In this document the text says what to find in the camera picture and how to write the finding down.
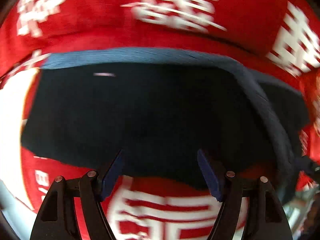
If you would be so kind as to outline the black pants with blue trim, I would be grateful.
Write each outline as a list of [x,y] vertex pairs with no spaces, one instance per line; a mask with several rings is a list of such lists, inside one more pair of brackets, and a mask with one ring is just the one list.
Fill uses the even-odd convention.
[[123,174],[197,189],[202,150],[234,172],[257,168],[282,203],[295,195],[301,93],[226,56],[117,48],[52,54],[43,64],[22,146],[98,168],[123,152]]

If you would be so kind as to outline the red sofa cover white characters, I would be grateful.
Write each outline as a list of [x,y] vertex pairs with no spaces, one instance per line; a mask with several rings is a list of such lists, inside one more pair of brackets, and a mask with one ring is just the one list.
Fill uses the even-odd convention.
[[[116,157],[98,168],[78,167],[22,146],[41,67],[52,54],[117,48],[226,56],[283,81],[301,93],[309,115],[298,133],[299,157],[319,164],[319,18],[306,0],[7,0],[1,8],[1,181],[30,211],[31,232],[56,177],[81,178]],[[293,239],[319,239],[318,201],[297,231],[290,225],[288,205],[319,187],[319,177],[298,171],[294,197],[280,202]],[[233,239],[242,239],[248,205],[242,198]],[[101,206],[115,239],[208,239],[221,203],[208,186],[132,177],[122,169]]]

